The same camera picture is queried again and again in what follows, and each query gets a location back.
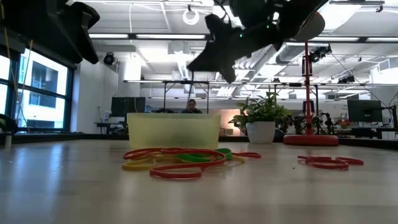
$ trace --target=white flower pot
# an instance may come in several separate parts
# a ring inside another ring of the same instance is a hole
[[[275,136],[275,121],[256,121],[247,123],[248,137],[251,143],[270,144]]]

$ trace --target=potted plant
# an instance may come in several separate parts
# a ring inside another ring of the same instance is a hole
[[[275,122],[282,120],[290,111],[276,104],[277,93],[267,93],[259,99],[247,98],[238,103],[240,114],[235,115],[230,123],[247,133],[251,143],[269,144],[274,140]]]

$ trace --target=red stand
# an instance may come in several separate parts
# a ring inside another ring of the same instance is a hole
[[[310,61],[308,57],[308,41],[305,41],[305,89],[307,91],[307,128],[304,135],[286,135],[284,144],[296,146],[338,146],[337,136],[314,135],[312,129],[310,104]]]

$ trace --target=window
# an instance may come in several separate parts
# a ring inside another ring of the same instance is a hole
[[[0,56],[0,113],[15,119],[20,131],[68,131],[72,75],[68,67],[33,51],[25,50],[18,62]]]
[[[42,95],[40,93],[31,92],[29,95],[29,104],[55,108],[56,98],[52,96]]]
[[[29,50],[21,55],[19,83],[65,95],[68,68]]]
[[[22,90],[18,89],[21,98]],[[33,91],[24,90],[21,108],[17,101],[16,115],[21,128],[63,128],[65,100]]]
[[[39,121],[39,120],[27,120],[28,127],[35,128],[54,128],[54,121]]]
[[[6,113],[7,86],[0,84],[0,114]]]
[[[7,80],[10,72],[10,60],[0,56],[0,78]]]

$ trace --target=white wall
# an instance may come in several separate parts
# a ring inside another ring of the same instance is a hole
[[[71,131],[100,133],[95,122],[101,115],[111,110],[112,96],[117,94],[118,74],[102,63],[92,65],[86,60],[75,71]]]
[[[118,92],[117,95],[120,97],[138,97],[140,96],[140,84],[139,83],[124,83],[123,80],[126,76],[126,63],[120,63],[118,65]]]

